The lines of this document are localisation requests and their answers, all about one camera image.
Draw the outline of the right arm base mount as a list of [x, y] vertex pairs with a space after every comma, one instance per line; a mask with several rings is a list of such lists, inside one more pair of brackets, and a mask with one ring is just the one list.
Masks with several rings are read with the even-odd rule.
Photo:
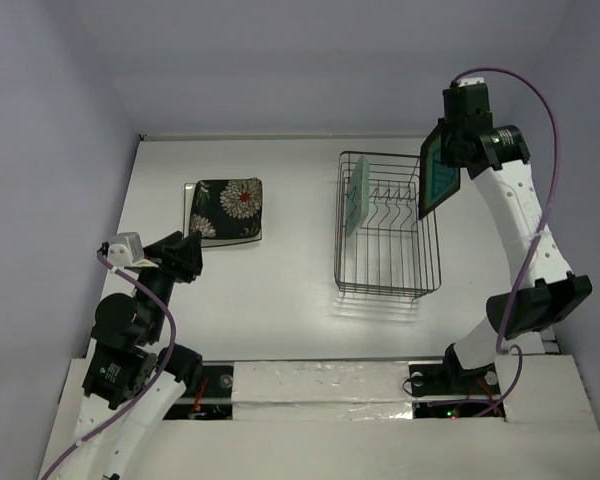
[[505, 418], [495, 367], [449, 379], [441, 363], [412, 363], [402, 382], [416, 419]]

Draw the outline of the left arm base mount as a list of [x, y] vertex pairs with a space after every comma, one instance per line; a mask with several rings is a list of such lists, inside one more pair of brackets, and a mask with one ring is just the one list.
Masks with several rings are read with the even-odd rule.
[[164, 420], [231, 420], [233, 384], [233, 363], [206, 364], [197, 389], [178, 399]]

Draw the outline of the light blue rectangular plate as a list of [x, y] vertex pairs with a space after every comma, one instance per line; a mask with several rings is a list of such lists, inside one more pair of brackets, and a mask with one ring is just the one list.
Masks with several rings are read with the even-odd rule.
[[369, 213], [370, 164], [361, 154], [352, 169], [346, 192], [344, 226], [346, 237], [351, 237], [366, 221]]

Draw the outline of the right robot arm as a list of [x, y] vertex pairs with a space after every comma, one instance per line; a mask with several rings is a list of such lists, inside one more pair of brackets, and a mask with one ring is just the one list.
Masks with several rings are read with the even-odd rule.
[[508, 262], [511, 290], [490, 297], [484, 319], [445, 351], [442, 384], [462, 392], [514, 340], [565, 320], [592, 293], [562, 256], [538, 200], [530, 154], [521, 131], [497, 127], [483, 79], [455, 81], [444, 90], [441, 161], [467, 170], [486, 202]]

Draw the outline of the black floral square plate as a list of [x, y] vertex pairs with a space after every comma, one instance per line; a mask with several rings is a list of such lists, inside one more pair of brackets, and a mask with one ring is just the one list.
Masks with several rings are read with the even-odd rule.
[[191, 232], [199, 232], [205, 241], [212, 243], [241, 243], [262, 238], [261, 225], [253, 219], [226, 220], [193, 215], [189, 227]]

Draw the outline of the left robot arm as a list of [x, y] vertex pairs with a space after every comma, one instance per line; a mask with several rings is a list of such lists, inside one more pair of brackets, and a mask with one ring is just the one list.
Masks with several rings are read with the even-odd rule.
[[96, 257], [132, 291], [96, 307], [72, 443], [44, 479], [127, 478], [175, 401], [201, 383], [202, 356], [177, 344], [169, 308], [175, 285], [202, 272], [200, 233], [175, 231], [148, 246], [136, 232], [118, 233]]

